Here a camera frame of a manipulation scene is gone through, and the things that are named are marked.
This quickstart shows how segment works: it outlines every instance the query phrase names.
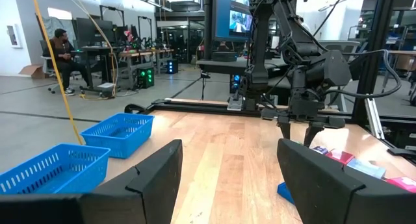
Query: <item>pants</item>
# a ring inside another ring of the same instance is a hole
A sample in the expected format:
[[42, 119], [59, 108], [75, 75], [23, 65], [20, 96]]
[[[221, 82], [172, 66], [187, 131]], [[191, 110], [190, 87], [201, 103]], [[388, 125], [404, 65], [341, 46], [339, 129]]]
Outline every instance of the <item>pants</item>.
[[86, 73], [86, 68], [84, 65], [69, 60], [65, 62], [57, 61], [57, 67], [59, 72], [62, 74], [62, 84], [64, 86], [64, 90], [70, 86], [70, 77], [73, 71], [79, 71], [79, 73], [81, 73], [81, 75], [83, 76], [86, 85], [90, 86], [88, 82], [88, 75]]

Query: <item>pink box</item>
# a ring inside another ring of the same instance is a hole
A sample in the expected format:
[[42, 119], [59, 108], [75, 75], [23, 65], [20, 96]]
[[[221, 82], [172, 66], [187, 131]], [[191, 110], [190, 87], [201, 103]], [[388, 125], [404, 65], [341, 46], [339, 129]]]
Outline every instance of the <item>pink box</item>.
[[332, 149], [329, 153], [326, 154], [326, 156], [344, 165], [347, 165], [354, 158], [352, 154], [338, 149]]
[[407, 177], [387, 179], [386, 182], [391, 183], [399, 188], [403, 188], [409, 192], [416, 193], [416, 181]]

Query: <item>computer tower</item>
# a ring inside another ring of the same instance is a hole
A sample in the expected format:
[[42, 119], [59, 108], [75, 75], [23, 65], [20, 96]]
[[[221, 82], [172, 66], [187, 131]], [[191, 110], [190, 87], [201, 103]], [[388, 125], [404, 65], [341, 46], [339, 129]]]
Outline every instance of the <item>computer tower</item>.
[[179, 70], [179, 62], [177, 60], [169, 60], [166, 73], [175, 74], [178, 72], [178, 70]]
[[153, 68], [138, 68], [137, 71], [137, 86], [139, 88], [150, 88], [155, 85]]

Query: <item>wooden tabletop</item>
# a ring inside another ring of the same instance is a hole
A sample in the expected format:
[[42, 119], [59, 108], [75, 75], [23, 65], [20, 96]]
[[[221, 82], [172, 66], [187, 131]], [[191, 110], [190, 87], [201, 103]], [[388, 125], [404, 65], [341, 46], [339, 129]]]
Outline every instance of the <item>wooden tabletop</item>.
[[[106, 181], [173, 139], [183, 141], [181, 184], [172, 223], [301, 223], [294, 205], [281, 198], [276, 157], [282, 137], [275, 121], [259, 118], [154, 111], [150, 139], [126, 160], [111, 158]], [[303, 141], [307, 124], [292, 124], [292, 140]], [[311, 147], [341, 149], [383, 166], [385, 176], [416, 180], [416, 168], [357, 125], [326, 129]]]
[[156, 49], [152, 51], [143, 51], [143, 52], [137, 52], [137, 53], [131, 53], [131, 52], [121, 52], [119, 53], [120, 57], [132, 57], [132, 56], [145, 56], [145, 55], [152, 55], [154, 53], [165, 53], [165, 52], [172, 52], [173, 49]]

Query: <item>window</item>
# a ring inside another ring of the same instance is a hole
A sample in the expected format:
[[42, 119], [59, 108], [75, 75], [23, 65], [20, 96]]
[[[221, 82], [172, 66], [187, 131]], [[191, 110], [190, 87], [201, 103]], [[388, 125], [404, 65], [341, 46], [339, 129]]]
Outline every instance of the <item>window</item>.
[[71, 12], [68, 12], [66, 10], [59, 10], [56, 8], [48, 7], [47, 14], [49, 15], [49, 17], [55, 17], [58, 19], [72, 19]]

